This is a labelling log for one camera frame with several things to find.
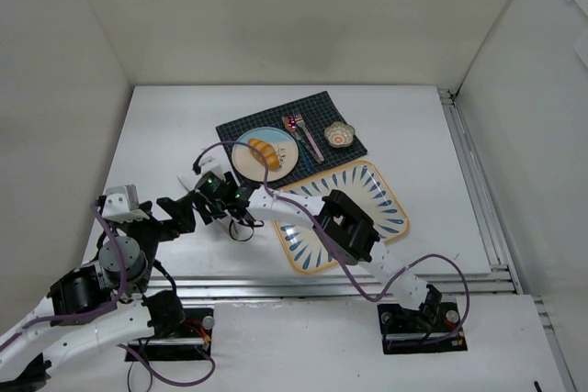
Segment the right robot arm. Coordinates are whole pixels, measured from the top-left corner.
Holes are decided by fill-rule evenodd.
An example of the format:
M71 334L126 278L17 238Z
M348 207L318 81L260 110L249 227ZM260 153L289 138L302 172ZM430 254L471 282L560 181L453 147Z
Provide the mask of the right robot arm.
M237 185L230 173L220 178L207 172L186 190L180 204L190 226L199 215L205 224L230 217L253 230L269 221L311 230L365 300L377 303L391 293L419 326L429 329L437 320L440 292L385 251L380 261L372 256L380 242L375 222L341 190L301 196L273 190L266 182Z

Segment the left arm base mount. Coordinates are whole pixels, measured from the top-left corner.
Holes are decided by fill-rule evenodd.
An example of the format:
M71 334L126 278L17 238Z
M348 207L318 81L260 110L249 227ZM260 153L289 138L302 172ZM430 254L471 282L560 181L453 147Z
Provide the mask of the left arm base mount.
M203 361L210 355L214 309L184 307L173 290L144 297L154 335L127 342L147 362Z

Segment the rectangular tray blue leaf pattern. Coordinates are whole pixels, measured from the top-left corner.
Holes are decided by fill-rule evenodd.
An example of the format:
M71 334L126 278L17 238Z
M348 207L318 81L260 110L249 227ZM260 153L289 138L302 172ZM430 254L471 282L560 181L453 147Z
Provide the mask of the rectangular tray blue leaf pattern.
M380 242L388 244L410 229L408 215L372 162L356 160L281 188L292 196L327 196L341 190L374 221ZM273 223L290 266L311 275L335 266L317 235L287 222Z

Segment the bread roll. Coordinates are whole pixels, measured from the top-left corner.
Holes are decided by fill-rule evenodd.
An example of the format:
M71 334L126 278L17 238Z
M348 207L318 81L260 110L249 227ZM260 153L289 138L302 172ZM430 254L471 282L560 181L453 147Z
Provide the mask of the bread roll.
M247 144L252 148L252 156L261 164L266 164L270 171L277 171L281 161L275 148L264 140L251 138Z

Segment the dark checked placemat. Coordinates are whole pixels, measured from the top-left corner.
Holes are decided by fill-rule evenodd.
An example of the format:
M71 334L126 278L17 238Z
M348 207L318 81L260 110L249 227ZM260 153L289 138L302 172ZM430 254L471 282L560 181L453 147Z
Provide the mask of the dark checked placemat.
M304 166L299 151L298 164L295 166L293 171L285 178L275 182L269 182L272 188L281 188L286 185L296 183L314 174L333 169L336 166L340 166L348 162L352 162L353 160L368 154L367 148L358 139L354 139L353 144L346 148L333 148L327 143L327 140L323 134L324 129L335 121L344 122L345 119L342 117L326 91L320 92L319 94L310 95L308 97L304 97L284 105L275 106L250 116L238 118L234 121L223 123L216 128L216 131L220 140L233 140L237 143L238 138L246 131L259 127L282 129L290 135L284 126L282 118L284 116L291 117L298 113L302 114L304 121L306 122L307 129L311 132L311 135L316 140L320 150L322 151L325 161L321 164L318 164L305 150L308 158L311 160L312 167L312 171L308 172Z

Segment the round blue beige plate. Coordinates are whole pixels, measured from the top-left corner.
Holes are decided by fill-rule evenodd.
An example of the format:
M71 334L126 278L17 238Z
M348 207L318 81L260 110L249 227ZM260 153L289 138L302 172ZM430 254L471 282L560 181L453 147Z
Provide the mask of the round blue beige plate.
M243 143L260 140L270 145L279 160L279 166L270 169L268 182L275 182L290 174L299 160L299 147L286 131L271 127L250 129L238 138L238 144L232 147L231 160L233 168L243 178L261 182L265 176L265 166L254 157L254 151L244 147Z

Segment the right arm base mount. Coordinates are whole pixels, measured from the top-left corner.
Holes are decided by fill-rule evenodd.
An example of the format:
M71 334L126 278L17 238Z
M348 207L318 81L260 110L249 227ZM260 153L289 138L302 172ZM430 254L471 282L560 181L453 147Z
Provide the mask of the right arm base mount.
M385 355L466 352L465 332L448 337L461 315L454 299L443 301L435 319L419 318L397 304L378 305L381 348Z

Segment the small flower-shaped dish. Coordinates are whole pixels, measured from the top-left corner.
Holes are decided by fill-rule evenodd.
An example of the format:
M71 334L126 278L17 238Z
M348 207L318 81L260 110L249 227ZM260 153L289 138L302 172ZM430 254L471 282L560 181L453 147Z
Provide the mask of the small flower-shaped dish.
M324 137L333 148L346 148L353 144L355 128L342 121L335 121L324 129Z

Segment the iridescent spoon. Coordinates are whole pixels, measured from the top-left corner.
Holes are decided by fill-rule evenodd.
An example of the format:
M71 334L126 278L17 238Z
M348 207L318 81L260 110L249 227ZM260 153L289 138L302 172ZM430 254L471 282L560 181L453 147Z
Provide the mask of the iridescent spoon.
M302 158L302 161L304 163L306 170L308 172L311 172L312 171L311 160L308 158L307 153L305 152L305 149L302 146L299 134L297 133L297 130L295 127L295 122L290 117L283 117L283 121L284 121L284 125L285 125L286 129L288 130L288 132L294 138L294 140L296 141L296 143L298 145L298 148L300 151L300 156Z

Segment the aluminium frame rail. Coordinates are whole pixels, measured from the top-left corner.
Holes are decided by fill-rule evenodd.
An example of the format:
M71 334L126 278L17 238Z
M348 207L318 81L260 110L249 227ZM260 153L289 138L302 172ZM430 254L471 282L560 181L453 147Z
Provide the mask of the aluminium frame rail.
M504 235L466 119L456 103L457 96L445 89L437 92L491 267L490 276L473 276L470 280L475 286L481 283L489 285L490 288L484 292L486 295L523 295L525 291L510 253L509 242Z

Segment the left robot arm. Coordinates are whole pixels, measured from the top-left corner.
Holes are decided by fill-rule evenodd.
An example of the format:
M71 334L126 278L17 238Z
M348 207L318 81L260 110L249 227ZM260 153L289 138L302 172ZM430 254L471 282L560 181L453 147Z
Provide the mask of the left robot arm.
M158 220L150 202L121 193L101 196L91 210L102 228L96 257L55 282L48 294L1 338L1 388L37 391L49 371L67 358L106 344L173 335L186 318L175 286L152 296L145 291L163 241L196 227L189 196L162 197L167 214Z

